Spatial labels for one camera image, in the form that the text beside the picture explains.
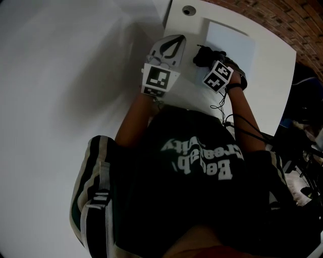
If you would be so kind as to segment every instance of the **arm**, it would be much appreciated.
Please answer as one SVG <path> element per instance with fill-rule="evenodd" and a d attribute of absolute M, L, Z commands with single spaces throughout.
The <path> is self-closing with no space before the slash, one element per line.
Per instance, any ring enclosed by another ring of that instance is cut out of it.
<path fill-rule="evenodd" d="M 241 83 L 241 77 L 237 72 L 232 74 L 230 84 L 231 83 Z M 231 100 L 232 113 L 244 117 L 254 127 L 259 129 L 242 89 L 240 87 L 232 88 L 228 91 L 228 95 Z M 234 116 L 234 126 L 262 138 L 262 135 L 259 132 L 252 128 L 246 121 L 237 116 Z M 265 150 L 264 142 L 252 136 L 249 136 L 239 130 L 235 130 L 235 136 L 236 141 L 243 153 Z"/>
<path fill-rule="evenodd" d="M 133 101 L 116 136 L 116 143 L 122 147 L 135 147 L 148 126 L 153 98 L 139 93 Z"/>

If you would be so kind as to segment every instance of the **person's right arm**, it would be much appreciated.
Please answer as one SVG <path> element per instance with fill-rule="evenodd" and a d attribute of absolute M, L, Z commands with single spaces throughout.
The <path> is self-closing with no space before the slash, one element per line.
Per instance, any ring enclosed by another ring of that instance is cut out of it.
<path fill-rule="evenodd" d="M 232 75 L 230 84 L 232 83 L 241 83 L 240 75 L 237 72 L 234 72 L 234 74 Z M 229 89 L 228 95 L 232 105 L 232 113 L 242 116 L 247 121 L 249 121 L 254 127 L 259 129 L 256 123 L 256 120 L 254 119 L 254 116 L 252 114 L 252 111 L 250 109 L 250 106 L 247 102 L 247 99 L 244 96 L 242 88 L 235 87 L 235 88 Z M 234 119 L 235 127 L 240 128 L 244 131 L 247 131 L 249 133 L 252 133 L 262 138 L 262 135 L 259 132 L 257 132 L 257 130 L 252 128 L 246 121 L 244 121 L 240 117 L 234 116 L 233 119 Z M 243 153 L 265 150 L 265 143 L 263 141 L 258 140 L 255 137 L 252 137 L 250 135 L 247 135 L 238 129 L 235 129 L 235 136 L 236 136 L 236 141 L 238 143 L 238 146 L 240 147 Z"/>

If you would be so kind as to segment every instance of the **white table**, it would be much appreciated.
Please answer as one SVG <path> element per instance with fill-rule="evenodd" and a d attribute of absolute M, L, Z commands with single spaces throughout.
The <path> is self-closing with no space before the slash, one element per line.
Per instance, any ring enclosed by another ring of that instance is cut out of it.
<path fill-rule="evenodd" d="M 184 6 L 195 7 L 196 14 L 184 15 Z M 245 95 L 260 130 L 274 135 L 289 96 L 296 52 L 261 25 L 214 4 L 173 0 L 164 36 L 184 34 L 187 43 L 179 66 L 181 76 L 166 95 L 165 103 L 221 117 L 210 105 L 217 105 L 222 96 L 207 87 L 195 85 L 197 67 L 192 61 L 199 50 L 197 44 L 205 42 L 210 20 L 241 31 L 255 40 L 256 50 Z M 232 113 L 228 97 L 224 111 L 226 116 Z"/>

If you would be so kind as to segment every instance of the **brick wall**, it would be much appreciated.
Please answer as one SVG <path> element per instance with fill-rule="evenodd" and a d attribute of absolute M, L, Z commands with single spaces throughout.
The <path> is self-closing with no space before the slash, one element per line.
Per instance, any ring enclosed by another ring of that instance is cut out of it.
<path fill-rule="evenodd" d="M 323 6 L 317 0 L 207 0 L 269 29 L 323 82 Z"/>

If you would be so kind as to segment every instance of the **person's left arm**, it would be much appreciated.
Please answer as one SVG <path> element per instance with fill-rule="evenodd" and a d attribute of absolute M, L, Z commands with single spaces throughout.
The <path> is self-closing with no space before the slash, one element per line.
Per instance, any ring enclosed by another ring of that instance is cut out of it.
<path fill-rule="evenodd" d="M 134 148 L 148 126 L 153 97 L 139 93 L 133 101 L 117 133 L 115 142 L 122 147 Z"/>

